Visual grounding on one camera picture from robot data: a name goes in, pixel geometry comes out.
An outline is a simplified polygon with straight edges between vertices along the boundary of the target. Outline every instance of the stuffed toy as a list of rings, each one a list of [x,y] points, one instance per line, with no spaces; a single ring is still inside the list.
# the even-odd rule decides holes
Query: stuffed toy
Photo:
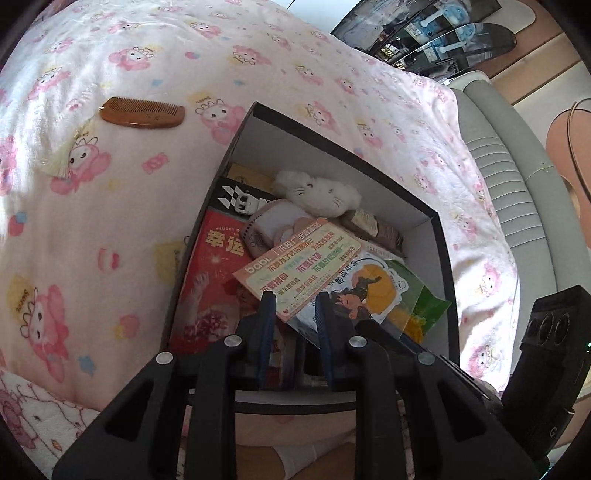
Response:
[[[273,192],[314,217],[335,218],[347,210],[356,210],[361,202],[361,195],[351,185],[310,177],[302,171],[279,172]]]

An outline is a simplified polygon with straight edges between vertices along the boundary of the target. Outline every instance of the magazine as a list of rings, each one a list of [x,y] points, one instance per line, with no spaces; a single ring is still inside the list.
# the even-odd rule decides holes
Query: magazine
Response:
[[[356,325],[362,320],[390,322],[420,343],[451,302],[435,297],[423,282],[396,260],[360,250],[323,291],[328,292],[337,318]],[[288,324],[318,346],[316,299]]]
[[[321,218],[234,276],[259,300],[264,291],[272,291],[277,298],[277,316],[287,322],[360,249],[356,238]]]

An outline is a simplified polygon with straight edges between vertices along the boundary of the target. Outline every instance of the book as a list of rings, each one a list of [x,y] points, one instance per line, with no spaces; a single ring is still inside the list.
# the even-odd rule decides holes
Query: book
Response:
[[[170,350],[198,353],[254,313],[255,299],[232,273],[252,261],[240,239],[244,222],[208,208],[191,253],[174,316]]]
[[[272,291],[277,298],[277,316],[287,322],[360,249],[355,237],[321,218],[234,276],[259,300],[263,292]]]
[[[337,318],[354,325],[370,319],[379,324],[387,321],[417,343],[451,305],[431,294],[400,262],[384,260],[365,249],[361,249],[323,291],[328,292]],[[318,346],[316,299],[305,305],[288,324]]]

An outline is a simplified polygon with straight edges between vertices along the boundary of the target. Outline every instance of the bed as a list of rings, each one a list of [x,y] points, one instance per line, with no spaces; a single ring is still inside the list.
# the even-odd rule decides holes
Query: bed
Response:
[[[476,87],[454,93],[395,70],[264,0],[70,3],[26,32],[0,74],[0,395],[11,413],[5,420],[44,473],[158,352],[184,239],[255,101],[354,152],[438,211],[460,366],[470,375],[502,390],[533,299],[572,279],[589,282],[583,262],[569,276],[546,223],[551,257],[540,265],[556,281],[532,286],[542,280],[527,255],[539,254],[530,249],[539,239],[525,244],[531,254],[509,247],[500,200],[487,188],[496,185],[472,154],[482,161],[475,148],[486,137],[513,147],[480,104],[486,99],[471,94]],[[111,96],[184,105],[187,118],[148,133],[89,122]],[[497,137],[465,121],[475,108]],[[64,159],[69,179],[46,173]],[[560,192],[554,201],[567,222],[568,200]],[[578,229],[571,220],[565,225]],[[579,233],[569,244],[577,251]],[[521,315],[518,268],[529,288]],[[245,445],[311,443],[355,425],[354,414],[324,423],[250,417],[237,416]]]

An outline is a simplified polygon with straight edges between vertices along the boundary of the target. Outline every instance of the pink pattern fabric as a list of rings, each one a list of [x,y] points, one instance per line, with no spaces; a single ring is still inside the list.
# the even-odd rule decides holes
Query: pink pattern fabric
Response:
[[[461,367],[503,389],[518,275],[461,140],[453,92],[349,48],[273,2],[164,3],[79,0],[34,25],[2,70],[0,349],[7,369],[100,410],[158,352],[184,239],[246,112],[261,102],[439,212],[458,317],[467,319]],[[50,52],[68,38],[66,49]],[[184,105],[187,115],[166,131],[98,121],[113,95]],[[56,153],[67,156],[68,179],[39,169]],[[54,309],[59,297],[63,314]],[[31,330],[24,313],[46,305],[53,323],[47,332]],[[209,320],[199,328],[215,337],[221,326]],[[24,397],[11,398],[26,417]],[[7,408],[21,418],[13,403],[6,400]],[[265,421],[241,418],[241,442],[263,442]],[[296,418],[272,438],[289,443],[306,434],[313,443],[351,430],[355,416],[311,423]]]

